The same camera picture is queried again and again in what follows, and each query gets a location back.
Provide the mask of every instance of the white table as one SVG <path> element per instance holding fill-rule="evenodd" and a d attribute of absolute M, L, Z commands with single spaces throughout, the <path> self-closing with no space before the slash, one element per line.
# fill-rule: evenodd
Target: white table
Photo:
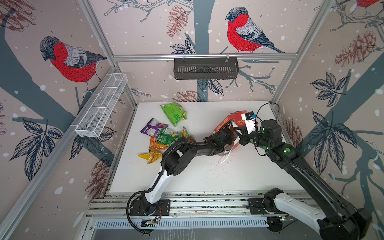
<path fill-rule="evenodd" d="M 187 120 L 174 127 L 160 105 L 167 103 L 139 103 L 132 127 L 116 170 L 110 193 L 133 193 L 150 187 L 160 168 L 160 159 L 147 165 L 138 157 L 148 152 L 150 136 L 140 130 L 151 118 L 169 124 L 168 128 L 182 131 L 185 126 L 196 141 L 203 141 L 224 118 L 239 110 L 257 112 L 266 101 L 193 102 L 180 103 L 187 112 Z M 259 112 L 263 120 L 274 119 L 269 105 Z M 173 194 L 231 193 L 269 190 L 302 190 L 301 185 L 267 156 L 259 156 L 252 144 L 238 146 L 224 163 L 220 156 L 193 158 L 187 168 L 169 183 L 165 192 Z"/>

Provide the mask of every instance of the light green chip bag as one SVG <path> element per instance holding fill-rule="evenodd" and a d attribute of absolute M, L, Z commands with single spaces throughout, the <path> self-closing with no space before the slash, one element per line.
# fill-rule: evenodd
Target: light green chip bag
<path fill-rule="evenodd" d="M 187 119 L 187 113 L 184 111 L 183 107 L 178 103 L 170 103 L 167 105 L 162 105 L 161 108 L 163 112 L 167 115 L 170 122 L 176 126 L 178 122 Z"/>

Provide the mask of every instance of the green snack bag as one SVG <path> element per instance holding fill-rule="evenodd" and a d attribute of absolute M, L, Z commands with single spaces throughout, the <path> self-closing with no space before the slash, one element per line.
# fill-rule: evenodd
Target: green snack bag
<path fill-rule="evenodd" d="M 172 131 L 168 130 L 167 127 L 165 127 L 159 132 L 156 138 L 156 142 L 159 142 L 169 147 L 175 142 L 175 139 L 172 137 L 172 134 Z"/>
<path fill-rule="evenodd" d="M 163 112 L 167 115 L 168 119 L 174 126 L 176 126 L 178 122 L 187 119 L 187 113 L 178 103 L 162 105 L 161 109 L 163 109 Z"/>

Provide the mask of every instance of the dark gray metal basket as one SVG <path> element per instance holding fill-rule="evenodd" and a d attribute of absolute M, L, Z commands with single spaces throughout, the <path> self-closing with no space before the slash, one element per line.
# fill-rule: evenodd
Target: dark gray metal basket
<path fill-rule="evenodd" d="M 175 58 L 175 79 L 235 79 L 239 73 L 237 58 Z"/>

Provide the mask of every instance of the pine cone illustration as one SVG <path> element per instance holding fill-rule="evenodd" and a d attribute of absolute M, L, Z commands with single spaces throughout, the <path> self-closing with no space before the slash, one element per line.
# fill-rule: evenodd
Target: pine cone illustration
<path fill-rule="evenodd" d="M 201 95 L 195 91 L 187 90 L 186 92 L 178 92 L 176 98 L 172 98 L 175 102 L 199 102 L 203 101 Z"/>
<path fill-rule="evenodd" d="M 288 136 L 292 140 L 292 145 L 294 147 L 298 147 L 299 144 L 303 141 L 303 134 L 301 133 L 300 127 L 293 123 L 293 119 L 291 119 L 291 121 L 287 121 L 287 119 L 285 119 L 283 124 L 288 132 Z"/>
<path fill-rule="evenodd" d="M 172 6 L 172 10 L 168 14 L 167 25 L 167 34 L 173 38 L 176 35 L 179 35 L 184 27 L 187 25 L 187 13 L 181 6 Z"/>
<path fill-rule="evenodd" d="M 90 185 L 85 189 L 88 192 L 87 196 L 91 198 L 89 204 L 93 199 L 101 196 L 108 174 L 109 167 L 103 162 L 103 159 L 92 168 Z"/>
<path fill-rule="evenodd" d="M 341 64 L 342 67 L 350 63 L 361 62 L 374 50 L 376 45 L 376 34 L 366 31 L 352 40 L 346 48 L 343 48 L 340 55 L 336 55 L 335 65 Z"/>
<path fill-rule="evenodd" d="M 32 10 L 36 8 L 26 0 L 0 0 L 0 22 L 11 13 L 5 27 L 13 31 L 24 31 L 29 24 L 36 25 Z"/>

